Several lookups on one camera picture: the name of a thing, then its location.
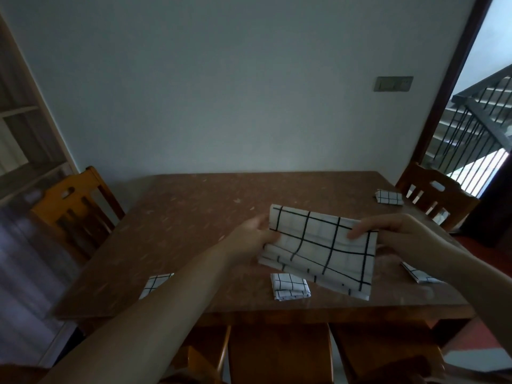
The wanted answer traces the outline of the person's left hand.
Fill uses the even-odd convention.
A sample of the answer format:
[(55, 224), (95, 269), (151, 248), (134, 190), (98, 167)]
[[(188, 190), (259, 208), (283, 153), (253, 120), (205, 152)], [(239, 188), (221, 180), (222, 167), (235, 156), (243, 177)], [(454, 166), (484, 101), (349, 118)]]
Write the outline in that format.
[(265, 247), (262, 245), (262, 230), (272, 230), (268, 224), (268, 215), (260, 214), (236, 227), (219, 244), (222, 262), (233, 266), (259, 255)]

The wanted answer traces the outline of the person's right hand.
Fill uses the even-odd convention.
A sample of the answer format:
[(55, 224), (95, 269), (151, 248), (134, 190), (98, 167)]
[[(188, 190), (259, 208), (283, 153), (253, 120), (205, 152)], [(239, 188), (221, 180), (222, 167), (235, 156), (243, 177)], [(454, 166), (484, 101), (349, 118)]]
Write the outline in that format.
[(362, 219), (356, 225), (379, 228), (377, 241), (393, 249), (409, 265), (438, 279), (445, 279), (452, 245), (413, 216), (382, 214)]

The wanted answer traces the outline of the large white checked cloth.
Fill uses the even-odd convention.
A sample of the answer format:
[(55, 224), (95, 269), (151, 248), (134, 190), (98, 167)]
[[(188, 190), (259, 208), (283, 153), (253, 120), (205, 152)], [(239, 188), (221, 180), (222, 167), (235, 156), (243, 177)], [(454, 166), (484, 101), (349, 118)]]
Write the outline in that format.
[(266, 244), (261, 265), (299, 282), (369, 301), (377, 247), (377, 231), (356, 239), (347, 234), (359, 221), (272, 204), (269, 229), (279, 240)]

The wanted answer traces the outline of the person's right forearm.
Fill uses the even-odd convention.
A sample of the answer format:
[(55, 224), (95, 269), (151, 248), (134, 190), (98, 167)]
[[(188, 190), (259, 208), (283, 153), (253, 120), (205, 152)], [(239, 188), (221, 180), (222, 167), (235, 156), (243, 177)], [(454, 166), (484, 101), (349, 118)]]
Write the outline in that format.
[(512, 278), (458, 248), (448, 250), (445, 259), (436, 276), (467, 300), (512, 358)]

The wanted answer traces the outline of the person's left forearm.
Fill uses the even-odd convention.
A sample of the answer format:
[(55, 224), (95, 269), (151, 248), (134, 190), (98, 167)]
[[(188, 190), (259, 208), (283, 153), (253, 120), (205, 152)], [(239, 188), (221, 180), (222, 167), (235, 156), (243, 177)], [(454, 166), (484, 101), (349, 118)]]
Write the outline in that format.
[(246, 257), (227, 240), (196, 256), (88, 337), (39, 384), (156, 384), (228, 271)]

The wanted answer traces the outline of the folded white checked cloth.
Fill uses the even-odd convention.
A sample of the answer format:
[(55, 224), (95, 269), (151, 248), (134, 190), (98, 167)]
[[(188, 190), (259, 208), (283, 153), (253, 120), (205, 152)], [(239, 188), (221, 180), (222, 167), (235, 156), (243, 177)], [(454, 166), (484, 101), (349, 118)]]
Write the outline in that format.
[(311, 297), (308, 283), (303, 278), (289, 273), (272, 273), (270, 279), (276, 301), (291, 301)]
[(379, 189), (375, 192), (377, 203), (386, 205), (403, 206), (403, 195), (401, 193)]
[(413, 280), (418, 284), (440, 284), (444, 283), (441, 280), (438, 280), (424, 271), (418, 270), (405, 262), (401, 262), (401, 265), (407, 271), (407, 273), (413, 278)]
[(152, 291), (157, 289), (160, 285), (162, 285), (164, 282), (166, 282), (170, 277), (172, 277), (174, 273), (166, 273), (166, 274), (159, 274), (149, 277), (146, 284), (144, 285), (138, 300), (143, 299), (147, 295), (149, 295)]

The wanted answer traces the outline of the brown wooden table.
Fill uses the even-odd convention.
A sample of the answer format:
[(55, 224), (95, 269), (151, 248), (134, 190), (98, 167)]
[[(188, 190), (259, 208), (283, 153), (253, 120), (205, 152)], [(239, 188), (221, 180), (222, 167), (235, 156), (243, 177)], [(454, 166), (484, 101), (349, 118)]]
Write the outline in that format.
[[(158, 175), (127, 212), (55, 309), (87, 333), (105, 329), (138, 301), (152, 275), (178, 272), (240, 222), (271, 204), (352, 219), (393, 212), (372, 200), (393, 190), (375, 171)], [(234, 268), (188, 328), (200, 347), (229, 346), (249, 372), (243, 382), (332, 381), (328, 323), (468, 321), (474, 310), (446, 285), (417, 285), (396, 255), (379, 252), (369, 302), (310, 283), (312, 297), (272, 298), (272, 270), (256, 260)]]

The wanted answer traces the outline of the orange wooden chair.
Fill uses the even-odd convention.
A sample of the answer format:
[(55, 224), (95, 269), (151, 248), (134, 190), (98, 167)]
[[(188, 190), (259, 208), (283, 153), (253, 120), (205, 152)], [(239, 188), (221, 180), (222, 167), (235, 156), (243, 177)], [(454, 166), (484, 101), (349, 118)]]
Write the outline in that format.
[(454, 179), (417, 162), (408, 164), (395, 187), (429, 218), (447, 213), (439, 223), (446, 232), (453, 231), (480, 202)]
[(31, 216), (79, 264), (86, 264), (115, 229), (114, 222), (93, 199), (98, 191), (121, 221), (125, 211), (97, 169), (86, 167), (45, 190)]

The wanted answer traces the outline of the wooden chair under table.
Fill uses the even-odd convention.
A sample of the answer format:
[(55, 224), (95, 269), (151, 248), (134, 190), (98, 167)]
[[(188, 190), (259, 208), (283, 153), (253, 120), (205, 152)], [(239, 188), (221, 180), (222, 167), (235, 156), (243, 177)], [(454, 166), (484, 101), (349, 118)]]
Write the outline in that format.
[(194, 327), (158, 384), (226, 384), (223, 366), (231, 326)]

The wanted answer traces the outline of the black metal stair railing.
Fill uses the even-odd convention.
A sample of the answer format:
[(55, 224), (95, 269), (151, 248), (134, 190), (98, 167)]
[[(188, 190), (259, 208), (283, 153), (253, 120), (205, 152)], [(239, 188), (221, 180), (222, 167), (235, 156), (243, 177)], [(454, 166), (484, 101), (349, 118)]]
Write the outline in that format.
[(481, 197), (512, 153), (512, 64), (454, 94), (421, 165)]

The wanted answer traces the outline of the wooden shelf unit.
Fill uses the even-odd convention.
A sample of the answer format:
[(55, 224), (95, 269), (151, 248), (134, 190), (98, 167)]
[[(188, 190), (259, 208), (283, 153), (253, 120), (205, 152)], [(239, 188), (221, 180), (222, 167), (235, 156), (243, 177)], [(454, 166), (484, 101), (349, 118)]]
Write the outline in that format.
[(44, 178), (78, 172), (0, 13), (0, 205)]

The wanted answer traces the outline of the grey wall switch plate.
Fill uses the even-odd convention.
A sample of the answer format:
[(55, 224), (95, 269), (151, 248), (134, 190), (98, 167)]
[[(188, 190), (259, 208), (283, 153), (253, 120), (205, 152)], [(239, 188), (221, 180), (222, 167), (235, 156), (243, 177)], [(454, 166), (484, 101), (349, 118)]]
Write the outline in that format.
[(408, 92), (410, 91), (413, 76), (379, 76), (375, 80), (375, 92)]

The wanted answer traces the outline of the dark wooden door frame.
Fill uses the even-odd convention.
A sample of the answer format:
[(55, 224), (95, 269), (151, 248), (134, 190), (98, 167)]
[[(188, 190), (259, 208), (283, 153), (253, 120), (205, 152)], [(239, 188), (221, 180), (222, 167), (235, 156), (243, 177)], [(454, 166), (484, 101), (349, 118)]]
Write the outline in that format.
[(475, 0), (410, 162), (421, 163), (493, 0)]

